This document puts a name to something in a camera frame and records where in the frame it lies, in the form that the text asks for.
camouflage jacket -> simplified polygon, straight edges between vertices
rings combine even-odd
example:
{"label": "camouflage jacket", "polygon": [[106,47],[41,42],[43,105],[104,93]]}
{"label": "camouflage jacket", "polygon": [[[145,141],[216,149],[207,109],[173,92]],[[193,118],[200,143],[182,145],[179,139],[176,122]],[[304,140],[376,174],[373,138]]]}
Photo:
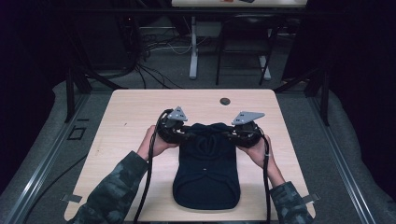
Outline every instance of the camouflage jacket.
{"label": "camouflage jacket", "polygon": [[[131,151],[91,192],[87,202],[67,223],[122,223],[136,196],[148,164]],[[312,223],[303,199],[291,182],[270,190],[279,222]]]}

black curtain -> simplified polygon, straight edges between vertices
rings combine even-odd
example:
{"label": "black curtain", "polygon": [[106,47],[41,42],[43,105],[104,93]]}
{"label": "black curtain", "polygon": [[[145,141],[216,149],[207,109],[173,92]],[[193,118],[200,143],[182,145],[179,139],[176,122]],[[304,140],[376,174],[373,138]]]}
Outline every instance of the black curtain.
{"label": "black curtain", "polygon": [[341,35],[331,70],[339,97],[358,136],[361,159],[377,185],[396,200],[396,17],[392,1],[308,1],[307,10],[345,10],[344,21],[303,20],[283,78],[318,66]]}
{"label": "black curtain", "polygon": [[64,80],[69,65],[69,47],[36,1],[1,1],[0,32],[2,192],[48,118],[52,88]]}

wooden table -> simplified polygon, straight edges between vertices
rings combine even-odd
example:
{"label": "wooden table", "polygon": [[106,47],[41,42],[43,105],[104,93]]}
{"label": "wooden table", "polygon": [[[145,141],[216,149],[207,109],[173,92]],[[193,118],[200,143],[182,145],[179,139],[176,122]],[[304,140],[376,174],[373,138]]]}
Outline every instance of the wooden table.
{"label": "wooden table", "polygon": [[[229,105],[219,100],[229,98]],[[302,196],[308,195],[304,177],[297,161],[288,130],[276,96],[270,90],[121,90],[114,91],[93,140],[92,148],[81,171],[75,195],[80,203],[69,203],[65,219],[72,218],[87,200],[95,186],[109,174],[130,150],[137,150],[149,125],[155,124],[168,108],[181,106],[188,121],[212,124],[231,122],[240,111],[262,112],[265,116],[255,122],[270,135],[277,164],[284,177],[294,183]],[[155,157],[153,172],[140,221],[230,221],[265,220],[265,191],[262,169],[244,152],[237,149],[237,169],[241,187],[239,204],[230,210],[193,210],[178,205],[172,194],[172,184],[178,167],[178,148],[166,150]],[[140,203],[144,177],[126,220],[133,220]],[[308,204],[315,216],[312,204]],[[272,208],[272,219],[277,219]]]}

wire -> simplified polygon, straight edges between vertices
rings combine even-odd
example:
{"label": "wire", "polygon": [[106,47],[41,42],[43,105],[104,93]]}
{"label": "wire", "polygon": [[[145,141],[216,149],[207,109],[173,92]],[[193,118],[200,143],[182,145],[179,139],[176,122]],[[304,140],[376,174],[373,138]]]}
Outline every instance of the wire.
{"label": "wire", "polygon": [[43,192],[38,196],[38,198],[35,200],[35,202],[32,204],[30,207],[29,211],[27,212],[23,223],[27,222],[27,219],[33,212],[33,209],[37,206],[38,202],[41,200],[41,198],[47,193],[47,191],[61,178],[63,177],[67,172],[69,172],[71,169],[73,169],[77,164],[79,164],[81,161],[83,161],[85,158],[87,158],[88,153],[85,154],[82,158],[80,158],[78,161],[76,161],[73,165],[71,165],[69,168],[67,168],[65,171],[63,171],[58,177],[56,177],[44,190]]}
{"label": "wire", "polygon": [[[178,88],[180,88],[180,89],[184,89],[184,88],[178,86],[178,85],[177,85],[175,82],[173,82],[171,79],[169,79],[169,77],[163,75],[161,72],[159,72],[159,71],[157,71],[157,70],[155,70],[155,69],[153,69],[153,68],[146,67],[145,65],[140,64],[140,63],[137,65],[137,67],[138,67],[138,70],[137,70],[137,71],[138,71],[139,73],[141,72],[141,70],[145,71],[147,74],[149,74],[151,77],[153,77],[157,82],[159,82],[161,85],[163,85],[163,88],[172,89],[171,87],[165,85],[165,83],[164,83],[165,80],[168,80],[170,83],[172,83],[172,84],[175,85],[176,87],[178,87]],[[156,78],[151,72],[160,75],[160,76],[162,77],[163,81],[160,81],[160,80],[159,80],[158,78]]]}
{"label": "wire", "polygon": [[264,155],[264,165],[262,167],[262,177],[264,179],[264,188],[265,188],[265,201],[266,201],[266,206],[267,206],[267,219],[265,223],[270,224],[271,223],[271,199],[270,199],[270,188],[268,184],[268,159],[270,157],[269,151],[270,151],[270,144],[268,143],[267,138],[264,135],[264,132],[262,129],[259,127],[260,132],[262,133],[262,139],[264,140],[265,143],[265,155]]}
{"label": "wire", "polygon": [[190,29],[189,23],[187,22],[185,17],[183,17],[183,21],[184,21],[184,23],[186,23],[186,26],[187,26],[187,29],[189,29],[190,35],[192,35],[192,31]]}
{"label": "wire", "polygon": [[138,3],[138,4],[140,4],[140,6],[142,6],[142,7],[148,7],[143,1],[141,1],[141,0],[136,0],[136,2]]}
{"label": "wire", "polygon": [[142,41],[144,43],[148,44],[148,47],[153,46],[153,45],[161,45],[161,44],[166,45],[167,43],[170,43],[170,42],[173,42],[173,41],[182,41],[184,39],[186,39],[186,41],[187,41],[187,38],[184,38],[184,37],[182,37],[180,35],[171,35],[170,38],[165,38],[163,40],[158,40],[159,36],[168,36],[168,35],[166,35],[166,33],[167,33],[167,31],[164,32],[163,34],[143,35],[142,36]]}
{"label": "wire", "polygon": [[[151,49],[150,51],[159,50],[159,49],[171,49],[171,50],[172,50],[174,53],[176,53],[176,54],[185,54],[185,53],[189,52],[190,49],[191,49],[191,45],[189,45],[188,47],[182,47],[182,46],[173,47],[172,45],[168,44],[168,46],[169,46],[169,48]],[[183,51],[183,52],[177,52],[175,49],[187,49],[187,50],[185,50],[185,51]]]}
{"label": "wire", "polygon": [[153,158],[153,149],[154,149],[154,144],[155,144],[155,138],[157,136],[158,132],[158,126],[161,122],[161,119],[163,118],[164,114],[170,113],[172,110],[167,109],[164,110],[161,115],[158,117],[157,123],[155,124],[155,130],[154,133],[152,134],[150,140],[149,140],[149,149],[148,149],[148,175],[147,175],[147,180],[146,180],[146,186],[143,191],[142,199],[140,201],[139,207],[137,208],[136,214],[134,215],[134,224],[137,224],[137,220],[139,219],[140,213],[142,212],[143,205],[145,203],[146,197],[149,192],[149,184],[151,180],[151,174],[152,174],[152,158]]}
{"label": "wire", "polygon": [[112,79],[112,78],[116,78],[116,77],[125,77],[128,74],[130,74],[132,71],[134,71],[134,69],[132,67],[130,67],[130,68],[127,68],[124,71],[121,71],[121,72],[119,72],[117,74],[111,74],[111,75],[103,75],[103,74],[101,74],[100,76],[101,77],[105,77],[106,79]]}
{"label": "wire", "polygon": [[[153,42],[153,43],[148,43],[146,45],[146,51],[154,51],[157,49],[171,49],[173,47],[173,45],[175,45],[177,42],[185,42],[185,43],[189,43],[190,47],[191,47],[191,42],[190,41],[183,41],[184,38],[181,38],[181,36],[175,36],[173,38],[170,39],[166,39],[163,41],[157,41],[157,42]],[[158,48],[159,46],[170,46],[170,48]],[[187,46],[180,46],[180,47],[174,47],[174,48],[188,48]]]}
{"label": "wire", "polygon": [[138,64],[137,65],[137,67],[136,67],[136,71],[139,73],[139,75],[142,77],[142,81],[143,81],[143,88],[144,89],[146,89],[147,88],[147,85],[146,85],[146,80],[145,80],[145,78],[143,77],[143,74],[142,74],[142,71],[140,70],[140,66],[139,66],[140,64]]}

table leg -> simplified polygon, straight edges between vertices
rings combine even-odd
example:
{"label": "table leg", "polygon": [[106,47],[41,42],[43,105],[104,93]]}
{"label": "table leg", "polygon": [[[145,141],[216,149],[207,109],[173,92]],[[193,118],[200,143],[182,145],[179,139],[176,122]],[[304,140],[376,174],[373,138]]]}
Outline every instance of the table leg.
{"label": "table leg", "polygon": [[190,79],[197,78],[198,66],[198,48],[197,48],[197,34],[195,17],[191,18],[191,64],[190,64]]}
{"label": "table leg", "polygon": [[[260,60],[260,66],[264,67],[265,63],[267,62],[267,60],[265,59],[265,56],[264,55],[260,56],[259,60]],[[267,67],[267,70],[265,70],[264,80],[265,81],[271,81],[270,69],[268,67]]]}

